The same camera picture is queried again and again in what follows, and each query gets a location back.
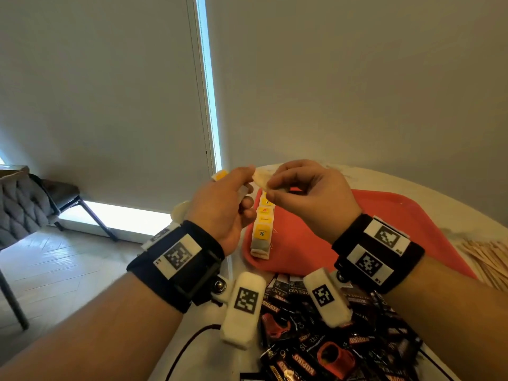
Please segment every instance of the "right hand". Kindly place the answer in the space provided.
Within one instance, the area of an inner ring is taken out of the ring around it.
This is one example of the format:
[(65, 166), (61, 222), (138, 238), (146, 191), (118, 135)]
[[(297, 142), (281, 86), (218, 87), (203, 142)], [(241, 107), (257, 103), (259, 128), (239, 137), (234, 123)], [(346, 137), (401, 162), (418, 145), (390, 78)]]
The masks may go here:
[[(268, 181), (266, 198), (292, 212), (318, 237), (333, 244), (362, 213), (344, 175), (312, 160), (294, 160), (280, 166)], [(304, 195), (277, 188), (298, 187)]]

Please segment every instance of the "hand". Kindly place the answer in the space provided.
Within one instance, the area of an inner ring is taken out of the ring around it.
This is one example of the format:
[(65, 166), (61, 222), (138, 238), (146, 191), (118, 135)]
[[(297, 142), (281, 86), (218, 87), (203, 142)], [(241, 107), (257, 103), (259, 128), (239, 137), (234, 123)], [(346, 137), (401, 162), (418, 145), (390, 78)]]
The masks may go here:
[(251, 209), (254, 200), (243, 198), (238, 205), (238, 193), (242, 185), (253, 191), (254, 166), (232, 170), (218, 182), (203, 185), (190, 202), (185, 219), (200, 226), (222, 246), (228, 256), (235, 251), (244, 227), (256, 220), (256, 211)]
[[(280, 166), (266, 198), (299, 216), (318, 237), (333, 244), (362, 213), (349, 185), (338, 170), (312, 160), (294, 160)], [(275, 191), (298, 187), (304, 195)]]

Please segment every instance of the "red tray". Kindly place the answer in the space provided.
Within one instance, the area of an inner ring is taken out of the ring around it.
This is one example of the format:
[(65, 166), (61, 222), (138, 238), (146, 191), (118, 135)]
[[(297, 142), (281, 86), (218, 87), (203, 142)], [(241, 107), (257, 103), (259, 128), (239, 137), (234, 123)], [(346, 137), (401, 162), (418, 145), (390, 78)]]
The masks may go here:
[[(353, 190), (364, 212), (376, 215), (408, 234), (429, 256), (472, 278), (471, 268), (448, 242), (423, 209), (413, 200), (392, 192)], [(254, 208), (259, 204), (258, 191)], [(245, 259), (260, 270), (305, 276), (321, 267), (334, 270), (337, 254), (329, 243), (318, 238), (303, 221), (284, 210), (275, 208), (270, 259), (251, 256), (252, 224), (245, 230), (242, 251)]]

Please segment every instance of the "forearm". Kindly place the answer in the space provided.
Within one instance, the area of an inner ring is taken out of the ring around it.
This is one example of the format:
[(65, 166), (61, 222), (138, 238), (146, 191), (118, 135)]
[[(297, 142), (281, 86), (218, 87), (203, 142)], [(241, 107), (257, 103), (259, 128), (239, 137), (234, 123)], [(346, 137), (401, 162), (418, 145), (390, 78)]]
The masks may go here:
[(146, 380), (183, 314), (128, 273), (0, 369), (0, 379)]
[(508, 294), (425, 256), (385, 298), (463, 381), (508, 379)]

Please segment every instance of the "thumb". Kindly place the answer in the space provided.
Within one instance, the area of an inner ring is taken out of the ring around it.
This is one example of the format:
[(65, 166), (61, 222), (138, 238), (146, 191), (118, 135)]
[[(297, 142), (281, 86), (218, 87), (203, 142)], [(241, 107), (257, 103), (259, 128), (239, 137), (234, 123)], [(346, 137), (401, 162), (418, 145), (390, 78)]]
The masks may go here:
[(291, 194), (285, 191), (270, 190), (266, 193), (266, 199), (268, 199), (276, 206), (281, 206), (284, 210), (300, 216), (307, 207), (308, 198), (301, 195)]

